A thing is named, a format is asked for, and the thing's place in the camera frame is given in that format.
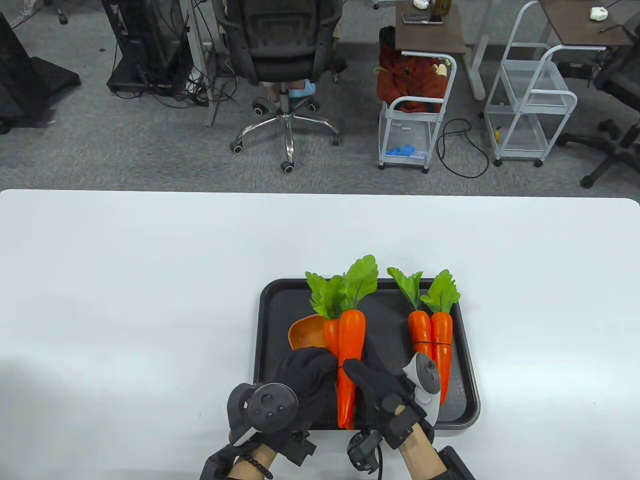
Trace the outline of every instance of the white computer mouse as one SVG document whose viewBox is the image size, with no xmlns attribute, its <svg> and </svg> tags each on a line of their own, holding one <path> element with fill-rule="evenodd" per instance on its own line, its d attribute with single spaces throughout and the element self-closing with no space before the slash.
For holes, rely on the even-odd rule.
<svg viewBox="0 0 640 480">
<path fill-rule="evenodd" d="M 591 9 L 589 13 L 589 18 L 597 22 L 602 22 L 603 20 L 606 20 L 608 16 L 609 16 L 609 12 L 603 6 L 595 6 Z"/>
<path fill-rule="evenodd" d="M 420 10 L 429 8 L 429 0 L 413 0 L 413 5 Z"/>
</svg>

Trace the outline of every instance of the gray carpet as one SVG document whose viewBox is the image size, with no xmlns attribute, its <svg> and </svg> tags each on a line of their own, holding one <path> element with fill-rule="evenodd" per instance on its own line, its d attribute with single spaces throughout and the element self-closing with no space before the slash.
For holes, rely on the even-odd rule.
<svg viewBox="0 0 640 480">
<path fill-rule="evenodd" d="M 465 38 L 472 42 L 485 3 L 456 0 L 465 19 Z M 500 18 L 495 18 L 492 42 L 504 43 L 523 2 L 503 0 Z M 531 163 L 505 162 L 490 166 L 474 180 L 449 173 L 434 160 L 431 172 L 387 168 L 377 162 L 376 98 L 378 29 L 391 24 L 393 10 L 374 11 L 365 0 L 348 0 L 343 37 L 350 48 L 349 68 L 342 81 L 326 77 L 319 83 L 317 99 L 321 113 L 335 121 L 344 134 L 340 147 L 331 147 L 329 137 L 313 129 L 296 136 L 298 164 L 285 176 L 278 165 L 283 160 L 280 131 L 263 129 L 244 143 L 241 155 L 233 156 L 229 142 L 238 128 L 255 118 L 251 99 L 259 89 L 241 81 L 234 96 L 221 108 L 213 129 L 202 127 L 203 108 L 171 109 L 152 97 L 121 100 L 106 88 L 113 61 L 115 39 L 98 0 L 65 2 L 70 23 L 60 26 L 45 8 L 17 28 L 26 50 L 62 67 L 76 71 L 83 86 L 55 105 L 54 122 L 46 128 L 14 129 L 0 137 L 0 189 L 135 189 L 178 191 L 260 191 L 311 193 L 390 193 L 422 195 L 531 195 L 531 196 L 624 196 L 640 199 L 640 176 L 624 166 L 611 169 L 590 190 L 579 186 L 601 156 L 582 147 L 556 147 L 543 168 Z M 616 18 L 637 8 L 619 4 Z M 207 15 L 210 4 L 203 4 Z M 524 26 L 537 39 L 543 23 L 532 15 Z M 483 65 L 485 84 L 492 81 L 496 63 Z M 623 128 L 637 120 L 637 113 L 580 81 L 570 81 L 579 105 L 566 130 L 592 133 L 599 119 L 612 117 Z M 477 114 L 482 104 L 470 93 L 462 68 L 458 71 L 447 111 L 447 119 L 469 119 L 470 137 L 488 151 L 483 121 Z M 482 170 L 484 159 L 462 138 L 447 141 L 447 164 L 466 174 Z"/>
</svg>

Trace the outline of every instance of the green leaf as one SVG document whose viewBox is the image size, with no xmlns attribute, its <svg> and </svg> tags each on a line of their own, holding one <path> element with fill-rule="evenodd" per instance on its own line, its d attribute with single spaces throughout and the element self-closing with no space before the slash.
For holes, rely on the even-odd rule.
<svg viewBox="0 0 640 480">
<path fill-rule="evenodd" d="M 412 276 L 406 276 L 400 270 L 395 267 L 387 268 L 387 273 L 398 284 L 398 288 L 404 294 L 406 299 L 411 302 L 413 307 L 418 310 L 420 303 L 420 280 L 422 278 L 422 272 L 416 272 Z"/>
<path fill-rule="evenodd" d="M 332 320 L 340 318 L 342 309 L 340 304 L 344 297 L 342 293 L 343 278 L 334 275 L 329 281 L 317 273 L 306 272 L 307 285 L 311 288 L 311 306 L 318 315 Z"/>
<path fill-rule="evenodd" d="M 343 307 L 356 308 L 360 300 L 378 289 L 378 265 L 376 257 L 365 255 L 349 268 L 344 277 L 342 292 L 346 299 Z"/>
<path fill-rule="evenodd" d="M 460 293 L 456 288 L 456 281 L 449 273 L 443 270 L 433 279 L 431 287 L 426 295 L 420 297 L 433 313 L 444 312 L 448 314 L 454 303 L 460 300 Z"/>
</svg>

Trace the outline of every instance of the foot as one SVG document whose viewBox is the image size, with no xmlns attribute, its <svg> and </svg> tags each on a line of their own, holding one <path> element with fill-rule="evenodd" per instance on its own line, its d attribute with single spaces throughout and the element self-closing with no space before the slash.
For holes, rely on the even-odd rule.
<svg viewBox="0 0 640 480">
<path fill-rule="evenodd" d="M 289 97 L 292 99 L 301 99 L 302 97 L 310 97 L 316 92 L 316 84 L 305 80 L 305 87 L 302 90 L 289 89 Z"/>
</svg>

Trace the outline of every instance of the black chair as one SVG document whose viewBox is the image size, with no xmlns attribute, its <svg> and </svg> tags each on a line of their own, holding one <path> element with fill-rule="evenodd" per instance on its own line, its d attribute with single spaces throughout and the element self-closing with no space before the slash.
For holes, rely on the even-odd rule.
<svg viewBox="0 0 640 480">
<path fill-rule="evenodd" d="M 54 6 L 55 9 L 58 11 L 58 22 L 60 22 L 61 25 L 66 25 L 69 23 L 69 20 L 67 19 L 67 16 L 65 15 L 65 13 L 62 11 L 62 6 L 60 5 L 61 0 L 44 0 L 44 5 L 46 6 Z"/>
<path fill-rule="evenodd" d="M 640 112 L 640 13 L 634 15 L 624 25 L 624 29 L 632 39 L 633 46 L 619 47 L 610 52 L 593 79 L 593 85 Z M 590 175 L 580 180 L 580 185 L 583 188 L 591 188 L 594 182 L 616 163 L 624 163 L 640 173 L 640 148 L 635 144 L 640 135 L 640 121 L 633 125 L 620 141 L 618 138 L 621 129 L 613 119 L 600 122 L 598 130 L 606 132 L 611 140 L 598 136 L 563 133 L 556 141 L 556 145 L 560 146 L 568 142 L 581 143 L 607 156 Z"/>
<path fill-rule="evenodd" d="M 306 106 L 318 109 L 312 97 L 290 99 L 287 83 L 309 79 L 316 82 L 332 69 L 333 30 L 342 16 L 343 0 L 213 0 L 218 22 L 224 27 L 231 67 L 251 85 L 280 84 L 280 105 L 259 97 L 253 101 L 256 115 L 268 118 L 240 130 L 229 146 L 243 149 L 243 137 L 280 120 L 284 127 L 287 159 L 280 165 L 290 173 L 295 164 L 292 121 L 324 125 L 332 132 L 331 144 L 340 145 L 340 132 L 325 118 L 297 113 Z"/>
</svg>

